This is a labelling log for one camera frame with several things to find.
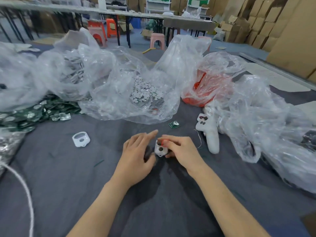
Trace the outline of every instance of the plastic bag of red parts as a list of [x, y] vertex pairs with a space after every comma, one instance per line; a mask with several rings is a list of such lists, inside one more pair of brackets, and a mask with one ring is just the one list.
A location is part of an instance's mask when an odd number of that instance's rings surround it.
[[197, 77], [182, 100], [190, 105], [204, 107], [218, 93], [219, 87], [244, 71], [245, 61], [227, 52], [213, 52], [203, 57], [197, 67]]

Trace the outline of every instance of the blue plastic container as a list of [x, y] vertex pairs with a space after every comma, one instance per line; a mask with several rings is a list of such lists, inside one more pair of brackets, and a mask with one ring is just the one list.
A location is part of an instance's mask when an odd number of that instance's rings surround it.
[[141, 24], [140, 24], [140, 18], [138, 17], [133, 17], [130, 23], [132, 24], [134, 29], [141, 29]]

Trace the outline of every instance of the white cable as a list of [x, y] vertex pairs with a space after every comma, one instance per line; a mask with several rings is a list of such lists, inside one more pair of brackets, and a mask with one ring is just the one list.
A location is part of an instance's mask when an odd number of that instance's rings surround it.
[[197, 132], [197, 135], [198, 135], [198, 137], [200, 138], [200, 142], [201, 142], [201, 144], [200, 144], [200, 146], [199, 147], [197, 147], [197, 149], [199, 149], [201, 146], [202, 146], [202, 140], [201, 140], [201, 137], [200, 137], [200, 134], [198, 133], [198, 131], [196, 130], [196, 129], [194, 129], [196, 132]]
[[34, 210], [33, 210], [33, 204], [32, 204], [30, 190], [28, 189], [25, 181], [23, 180], [22, 176], [18, 174], [18, 172], [16, 172], [13, 168], [8, 166], [6, 163], [2, 162], [1, 160], [0, 160], [0, 165], [6, 167], [9, 171], [11, 171], [18, 178], [18, 180], [21, 182], [21, 184], [26, 192], [28, 207], [30, 209], [30, 218], [31, 218], [29, 237], [33, 237]]

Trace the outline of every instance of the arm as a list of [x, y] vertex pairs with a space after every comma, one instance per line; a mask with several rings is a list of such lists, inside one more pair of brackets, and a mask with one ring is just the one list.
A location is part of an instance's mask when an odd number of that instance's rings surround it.
[[160, 140], [201, 188], [226, 237], [270, 237], [255, 218], [234, 197], [216, 173], [207, 166], [190, 137], [163, 135]]
[[132, 136], [123, 145], [123, 153], [112, 178], [97, 199], [79, 219], [67, 237], [105, 237], [109, 234], [116, 212], [128, 189], [144, 179], [153, 168], [152, 153], [144, 162], [145, 149], [158, 131]]

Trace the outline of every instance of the white paper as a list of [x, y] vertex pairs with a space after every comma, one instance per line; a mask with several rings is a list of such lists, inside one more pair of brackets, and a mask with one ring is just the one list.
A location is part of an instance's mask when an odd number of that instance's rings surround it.
[[287, 92], [303, 92], [310, 91], [309, 88], [302, 86], [295, 81], [286, 78], [274, 71], [271, 71], [263, 66], [258, 65], [257, 63], [247, 63], [246, 71], [249, 71], [253, 75], [258, 75], [261, 77], [267, 78], [269, 84], [275, 88], [278, 88], [281, 91]]
[[191, 5], [195, 6], [195, 7], [199, 7], [200, 6], [200, 1], [199, 0], [192, 0], [191, 1]]
[[296, 105], [296, 107], [300, 108], [308, 116], [308, 118], [316, 124], [316, 101]]

